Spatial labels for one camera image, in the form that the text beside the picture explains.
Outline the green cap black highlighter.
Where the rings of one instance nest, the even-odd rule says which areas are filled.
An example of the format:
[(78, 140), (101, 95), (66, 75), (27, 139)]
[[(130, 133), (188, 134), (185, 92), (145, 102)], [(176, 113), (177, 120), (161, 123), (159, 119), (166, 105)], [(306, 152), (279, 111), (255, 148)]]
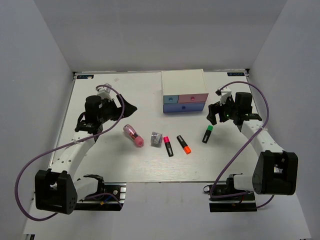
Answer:
[(208, 127), (206, 128), (206, 131), (204, 133), (204, 136), (202, 138), (202, 142), (203, 143), (206, 144), (208, 142), (212, 131), (213, 131), (213, 126), (212, 125), (208, 125)]

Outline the pink small drawer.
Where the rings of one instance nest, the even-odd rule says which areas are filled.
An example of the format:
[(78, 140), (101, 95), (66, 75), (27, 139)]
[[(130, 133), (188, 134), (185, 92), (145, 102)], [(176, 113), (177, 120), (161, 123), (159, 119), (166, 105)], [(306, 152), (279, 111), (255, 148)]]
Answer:
[(208, 93), (181, 94), (178, 97), (178, 103), (205, 103), (207, 101), (208, 95)]

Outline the blue wide drawer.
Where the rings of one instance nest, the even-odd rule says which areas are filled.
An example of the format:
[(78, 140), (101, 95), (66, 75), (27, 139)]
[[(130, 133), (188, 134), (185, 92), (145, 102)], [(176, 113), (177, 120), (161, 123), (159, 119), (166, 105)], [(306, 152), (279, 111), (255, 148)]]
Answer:
[(202, 112), (205, 102), (164, 104), (163, 113)]

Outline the pink glue stick tube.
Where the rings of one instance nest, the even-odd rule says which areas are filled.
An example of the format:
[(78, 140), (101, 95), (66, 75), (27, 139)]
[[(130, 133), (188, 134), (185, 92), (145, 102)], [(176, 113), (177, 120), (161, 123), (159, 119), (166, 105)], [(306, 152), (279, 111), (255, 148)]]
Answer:
[(136, 130), (130, 125), (126, 124), (123, 127), (124, 133), (134, 142), (136, 147), (144, 146), (144, 139), (136, 132)]

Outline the clear paperclip jar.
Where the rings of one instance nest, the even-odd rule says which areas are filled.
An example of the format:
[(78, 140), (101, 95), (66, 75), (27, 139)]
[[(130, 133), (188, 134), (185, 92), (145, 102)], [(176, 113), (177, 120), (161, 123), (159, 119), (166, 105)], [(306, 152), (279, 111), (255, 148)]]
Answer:
[(162, 145), (163, 135), (159, 132), (153, 131), (150, 137), (150, 144), (153, 147), (160, 147)]

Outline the orange cap black highlighter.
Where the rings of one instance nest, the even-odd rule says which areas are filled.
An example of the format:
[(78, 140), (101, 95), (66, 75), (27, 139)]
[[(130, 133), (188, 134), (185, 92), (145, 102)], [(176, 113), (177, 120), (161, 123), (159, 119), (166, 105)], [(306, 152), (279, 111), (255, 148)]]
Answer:
[(182, 138), (181, 135), (178, 135), (177, 140), (180, 144), (180, 146), (182, 147), (182, 149), (184, 150), (184, 152), (188, 155), (192, 152), (192, 150), (190, 149), (190, 147), (188, 146), (188, 144), (185, 142), (185, 140)]

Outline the light blue small drawer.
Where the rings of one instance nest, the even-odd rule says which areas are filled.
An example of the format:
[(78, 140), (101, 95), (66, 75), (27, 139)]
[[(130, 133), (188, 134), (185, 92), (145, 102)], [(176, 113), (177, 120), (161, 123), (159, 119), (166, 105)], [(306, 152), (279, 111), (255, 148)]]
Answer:
[(163, 104), (177, 104), (179, 100), (178, 95), (164, 95), (163, 96)]

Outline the pink cap black highlighter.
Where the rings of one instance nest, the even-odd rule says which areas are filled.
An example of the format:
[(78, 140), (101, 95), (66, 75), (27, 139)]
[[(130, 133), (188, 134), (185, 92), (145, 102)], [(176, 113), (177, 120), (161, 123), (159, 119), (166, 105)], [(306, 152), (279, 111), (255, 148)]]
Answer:
[(172, 149), (172, 146), (171, 146), (171, 142), (170, 142), (170, 139), (168, 136), (165, 136), (163, 138), (163, 141), (164, 141), (164, 145), (165, 145), (165, 148), (166, 148), (166, 151), (167, 151), (167, 154), (169, 157), (173, 157), (174, 156), (174, 153), (173, 153), (173, 149)]

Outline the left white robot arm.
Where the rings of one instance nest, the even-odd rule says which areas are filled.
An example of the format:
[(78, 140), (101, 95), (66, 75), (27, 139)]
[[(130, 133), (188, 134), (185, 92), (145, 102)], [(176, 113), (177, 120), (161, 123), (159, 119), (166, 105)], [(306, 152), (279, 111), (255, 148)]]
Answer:
[(102, 176), (87, 174), (75, 179), (75, 173), (87, 152), (103, 132), (103, 124), (130, 117), (137, 107), (118, 94), (113, 99), (91, 95), (85, 99), (84, 112), (77, 120), (71, 145), (47, 169), (35, 175), (35, 206), (39, 210), (69, 215), (82, 200), (99, 200), (106, 194)]

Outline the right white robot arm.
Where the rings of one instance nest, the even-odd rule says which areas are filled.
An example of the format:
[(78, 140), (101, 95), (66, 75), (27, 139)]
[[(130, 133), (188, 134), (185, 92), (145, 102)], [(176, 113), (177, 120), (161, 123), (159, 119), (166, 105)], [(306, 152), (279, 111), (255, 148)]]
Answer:
[(280, 147), (263, 126), (262, 118), (252, 112), (252, 94), (237, 92), (235, 97), (229, 90), (218, 90), (220, 100), (209, 105), (207, 119), (215, 125), (233, 121), (248, 139), (258, 156), (253, 174), (231, 174), (226, 185), (218, 189), (216, 183), (209, 190), (212, 199), (238, 199), (242, 195), (293, 195), (296, 191), (298, 156)]

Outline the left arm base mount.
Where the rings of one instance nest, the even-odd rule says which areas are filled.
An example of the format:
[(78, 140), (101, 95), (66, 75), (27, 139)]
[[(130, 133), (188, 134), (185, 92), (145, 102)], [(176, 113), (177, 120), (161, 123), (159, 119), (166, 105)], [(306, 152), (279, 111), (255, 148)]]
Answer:
[(126, 183), (105, 183), (100, 193), (93, 193), (79, 200), (75, 211), (121, 211), (126, 198)]

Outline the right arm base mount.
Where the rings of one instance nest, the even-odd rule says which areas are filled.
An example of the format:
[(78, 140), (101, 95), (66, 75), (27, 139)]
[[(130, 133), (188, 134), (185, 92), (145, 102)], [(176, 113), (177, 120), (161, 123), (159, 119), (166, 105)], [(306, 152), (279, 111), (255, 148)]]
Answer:
[[(226, 182), (220, 182), (213, 190), (213, 195), (224, 196), (236, 193), (244, 193), (243, 190), (236, 190), (227, 186)], [(209, 211), (211, 213), (241, 213), (256, 212), (257, 205), (254, 193), (245, 195), (211, 198), (209, 196)]]

